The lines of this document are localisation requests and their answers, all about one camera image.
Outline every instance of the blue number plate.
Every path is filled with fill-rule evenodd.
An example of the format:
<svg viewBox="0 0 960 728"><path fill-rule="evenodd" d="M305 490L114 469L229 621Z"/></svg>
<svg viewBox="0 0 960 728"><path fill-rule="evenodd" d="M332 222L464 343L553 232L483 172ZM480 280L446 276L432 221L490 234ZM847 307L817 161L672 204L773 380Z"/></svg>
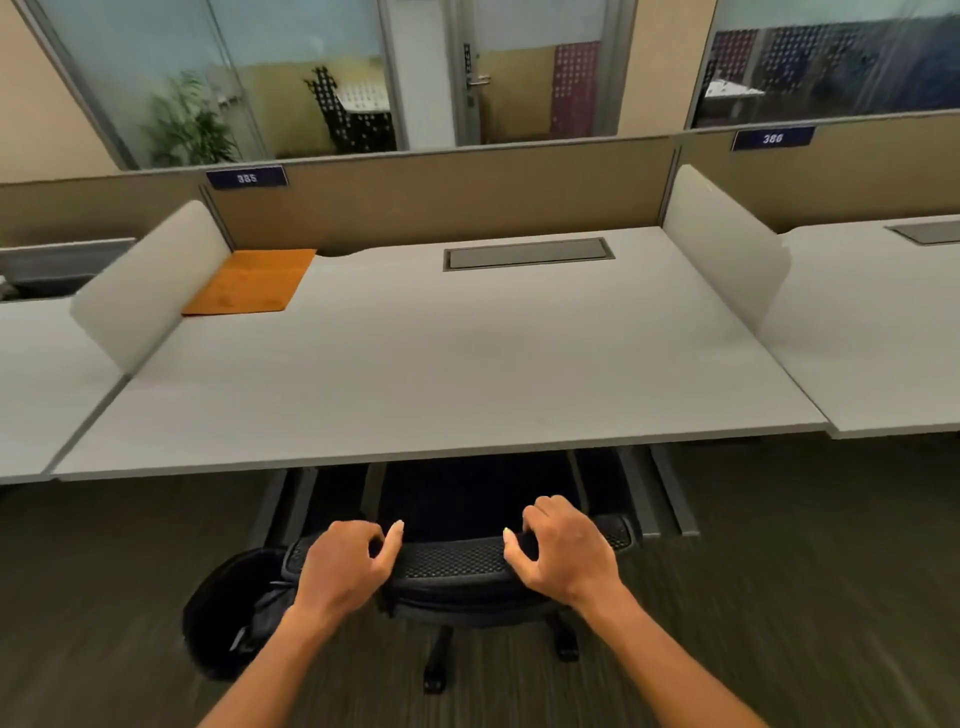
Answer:
<svg viewBox="0 0 960 728"><path fill-rule="evenodd" d="M285 187L287 174L280 164L269 167L231 167L211 169L206 178L214 189L243 189L244 187Z"/></svg>
<svg viewBox="0 0 960 728"><path fill-rule="evenodd" d="M733 151L747 149L777 149L778 147L805 147L813 139L816 127L786 127L781 129L745 129L733 138Z"/></svg>

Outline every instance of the hand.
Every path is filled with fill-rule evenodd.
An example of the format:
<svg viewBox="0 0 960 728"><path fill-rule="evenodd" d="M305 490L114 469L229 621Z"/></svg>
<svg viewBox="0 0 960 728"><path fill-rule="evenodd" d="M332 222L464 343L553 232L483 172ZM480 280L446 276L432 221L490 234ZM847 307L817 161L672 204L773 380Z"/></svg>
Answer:
<svg viewBox="0 0 960 728"><path fill-rule="evenodd" d="M531 561L516 535L503 529L503 557L527 587L581 614L620 588L610 544L586 515L563 496L540 496L523 509L523 530L533 530L540 558Z"/></svg>
<svg viewBox="0 0 960 728"><path fill-rule="evenodd" d="M370 542L382 539L376 558ZM338 624L373 596L394 570L403 542L403 521L387 532L376 523L334 521L307 551L297 597L287 614L319 629Z"/></svg>

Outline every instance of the green plant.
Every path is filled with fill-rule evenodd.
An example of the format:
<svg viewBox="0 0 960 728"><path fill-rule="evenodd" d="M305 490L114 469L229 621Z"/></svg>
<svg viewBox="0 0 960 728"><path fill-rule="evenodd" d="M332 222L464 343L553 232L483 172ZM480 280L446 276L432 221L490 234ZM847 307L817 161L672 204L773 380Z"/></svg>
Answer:
<svg viewBox="0 0 960 728"><path fill-rule="evenodd" d="M143 130L151 141L151 160L158 167L236 161L237 145L230 127L210 107L200 76L184 71L168 77L166 96L150 97L151 124Z"/></svg>

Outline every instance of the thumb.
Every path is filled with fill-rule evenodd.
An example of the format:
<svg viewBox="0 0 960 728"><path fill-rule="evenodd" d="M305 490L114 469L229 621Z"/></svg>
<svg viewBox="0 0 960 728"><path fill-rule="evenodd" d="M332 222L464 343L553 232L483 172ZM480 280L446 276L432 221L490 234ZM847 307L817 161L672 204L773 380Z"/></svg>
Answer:
<svg viewBox="0 0 960 728"><path fill-rule="evenodd" d="M536 580L539 569L537 564L531 561L516 540L516 533L509 528L503 529L503 558L507 560L520 577L520 581L528 587Z"/></svg>
<svg viewBox="0 0 960 728"><path fill-rule="evenodd" d="M390 530L387 531L383 539L383 546L380 553L373 559L373 566L383 575L384 581L394 570L396 555L400 553L400 547L403 545L403 521L396 521Z"/></svg>

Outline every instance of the white divider panel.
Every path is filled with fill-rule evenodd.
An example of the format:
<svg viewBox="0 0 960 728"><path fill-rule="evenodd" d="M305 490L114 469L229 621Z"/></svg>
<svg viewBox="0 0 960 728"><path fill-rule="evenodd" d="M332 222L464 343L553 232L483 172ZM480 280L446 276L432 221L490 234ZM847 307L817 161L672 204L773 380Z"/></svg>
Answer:
<svg viewBox="0 0 960 728"><path fill-rule="evenodd" d="M132 375L229 255L209 210L193 200L85 285L70 312Z"/></svg>
<svg viewBox="0 0 960 728"><path fill-rule="evenodd" d="M790 271L780 238L689 164L677 171L663 229L756 334Z"/></svg>

